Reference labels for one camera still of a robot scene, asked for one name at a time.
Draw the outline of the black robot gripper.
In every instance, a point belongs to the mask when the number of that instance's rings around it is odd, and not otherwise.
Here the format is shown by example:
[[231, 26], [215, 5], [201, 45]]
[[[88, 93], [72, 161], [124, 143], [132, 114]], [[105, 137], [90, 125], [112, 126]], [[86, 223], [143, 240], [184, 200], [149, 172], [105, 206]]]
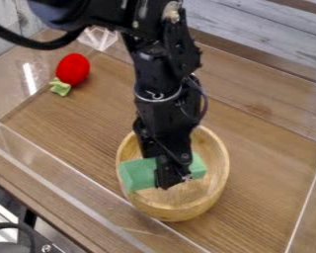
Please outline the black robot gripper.
[[137, 134], [145, 158], [156, 158], [156, 187], [167, 190], [192, 179], [191, 133], [200, 123], [200, 91], [184, 87], [180, 94], [163, 102], [136, 98]]

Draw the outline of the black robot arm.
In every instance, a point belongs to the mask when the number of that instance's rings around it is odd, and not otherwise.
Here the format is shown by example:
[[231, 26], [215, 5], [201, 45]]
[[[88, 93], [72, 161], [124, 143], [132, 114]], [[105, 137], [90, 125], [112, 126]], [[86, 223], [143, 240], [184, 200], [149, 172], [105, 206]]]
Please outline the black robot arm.
[[73, 31], [101, 26], [121, 34], [135, 65], [133, 131], [151, 158], [153, 185], [168, 189], [192, 178], [191, 133], [208, 102], [195, 70], [200, 48], [187, 26], [183, 0], [28, 0], [41, 21]]

